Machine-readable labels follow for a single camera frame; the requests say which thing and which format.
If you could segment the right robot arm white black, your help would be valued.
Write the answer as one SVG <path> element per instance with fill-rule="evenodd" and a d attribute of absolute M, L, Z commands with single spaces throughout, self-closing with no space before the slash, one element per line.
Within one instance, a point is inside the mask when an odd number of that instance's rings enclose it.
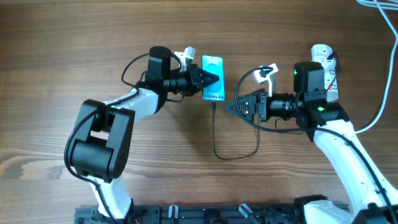
<path fill-rule="evenodd" d="M 385 179 L 360 143 L 350 118 L 337 102 L 327 100 L 324 69 L 319 62 L 294 65 L 294 93 L 276 93 L 272 87 L 239 96 L 226 105 L 247 124 L 271 117 L 295 118 L 297 127 L 277 133 L 303 132 L 332 164 L 352 205 L 352 212 L 323 195 L 296 198 L 293 223 L 397 223 L 397 189 Z"/>

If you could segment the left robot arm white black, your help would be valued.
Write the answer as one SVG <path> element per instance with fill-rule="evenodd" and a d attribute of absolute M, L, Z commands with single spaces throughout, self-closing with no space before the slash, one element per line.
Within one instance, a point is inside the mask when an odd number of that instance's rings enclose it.
<path fill-rule="evenodd" d="M 83 102 L 64 151 L 72 176 L 89 183 L 98 206 L 78 208 L 75 223 L 140 223 L 126 192 L 127 164 L 134 123 L 157 113 L 168 94 L 192 96 L 220 80 L 192 63 L 194 50 L 178 56 L 167 47 L 151 47 L 147 70 L 131 91 L 115 100 Z"/>

